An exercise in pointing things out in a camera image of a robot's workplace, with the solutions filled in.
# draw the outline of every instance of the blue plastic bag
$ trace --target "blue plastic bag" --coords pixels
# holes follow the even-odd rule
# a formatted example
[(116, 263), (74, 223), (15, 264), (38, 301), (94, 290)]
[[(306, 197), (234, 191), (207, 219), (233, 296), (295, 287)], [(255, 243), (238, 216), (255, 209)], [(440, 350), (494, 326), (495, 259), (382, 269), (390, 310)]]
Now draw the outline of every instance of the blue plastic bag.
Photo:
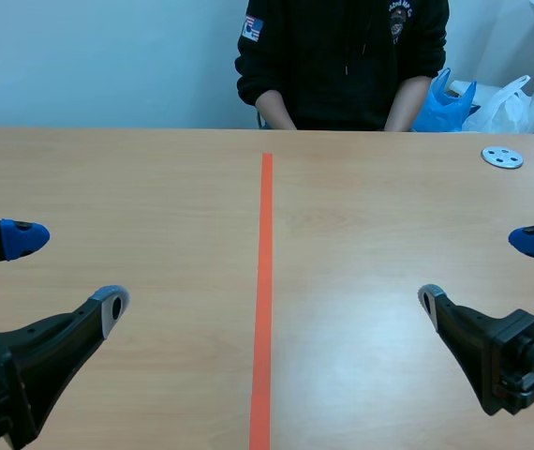
[(471, 111), (477, 83), (473, 82), (462, 97), (451, 97), (446, 94), (450, 76), (451, 70), (445, 68), (432, 82), (425, 104), (413, 124), (414, 131), (445, 133), (463, 130), (463, 124)]

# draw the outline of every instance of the black hoodie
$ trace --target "black hoodie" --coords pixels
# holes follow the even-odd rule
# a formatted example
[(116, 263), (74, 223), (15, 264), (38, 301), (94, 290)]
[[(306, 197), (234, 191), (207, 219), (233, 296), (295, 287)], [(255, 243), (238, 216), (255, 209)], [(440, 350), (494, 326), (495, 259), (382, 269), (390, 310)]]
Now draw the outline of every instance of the black hoodie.
[(300, 129), (383, 129), (403, 80), (444, 66), (448, 0), (250, 0), (238, 91), (281, 93)]

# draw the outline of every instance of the metal disc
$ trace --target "metal disc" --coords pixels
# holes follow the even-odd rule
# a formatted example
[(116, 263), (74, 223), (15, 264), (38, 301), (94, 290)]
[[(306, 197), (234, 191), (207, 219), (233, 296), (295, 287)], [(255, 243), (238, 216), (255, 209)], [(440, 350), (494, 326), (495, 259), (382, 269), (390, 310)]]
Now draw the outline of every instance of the metal disc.
[(482, 158), (502, 169), (519, 169), (523, 166), (521, 154), (506, 147), (488, 147), (482, 150)]

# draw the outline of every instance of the hoodie logo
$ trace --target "hoodie logo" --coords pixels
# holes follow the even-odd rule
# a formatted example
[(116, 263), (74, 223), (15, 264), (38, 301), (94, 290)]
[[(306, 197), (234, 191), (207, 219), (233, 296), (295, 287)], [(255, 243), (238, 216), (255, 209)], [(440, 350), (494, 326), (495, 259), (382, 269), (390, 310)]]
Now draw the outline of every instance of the hoodie logo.
[(263, 21), (246, 14), (245, 26), (242, 29), (244, 38), (259, 42), (260, 31), (263, 29)]
[(394, 0), (390, 3), (390, 30), (394, 44), (398, 42), (407, 20), (413, 15), (413, 6), (408, 0)]

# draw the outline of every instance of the wooden table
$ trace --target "wooden table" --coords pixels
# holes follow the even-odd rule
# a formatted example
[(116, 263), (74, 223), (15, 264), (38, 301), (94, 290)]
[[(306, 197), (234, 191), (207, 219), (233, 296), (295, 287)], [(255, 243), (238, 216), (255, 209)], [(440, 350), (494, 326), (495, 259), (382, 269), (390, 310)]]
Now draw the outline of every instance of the wooden table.
[[(499, 144), (524, 167), (484, 163)], [(534, 448), (534, 405), (485, 415), (417, 301), (534, 314), (507, 244), (534, 224), (533, 136), (0, 129), (0, 217), (52, 230), (0, 263), (0, 331), (132, 294), (30, 448), (248, 448), (264, 152), (272, 448)]]

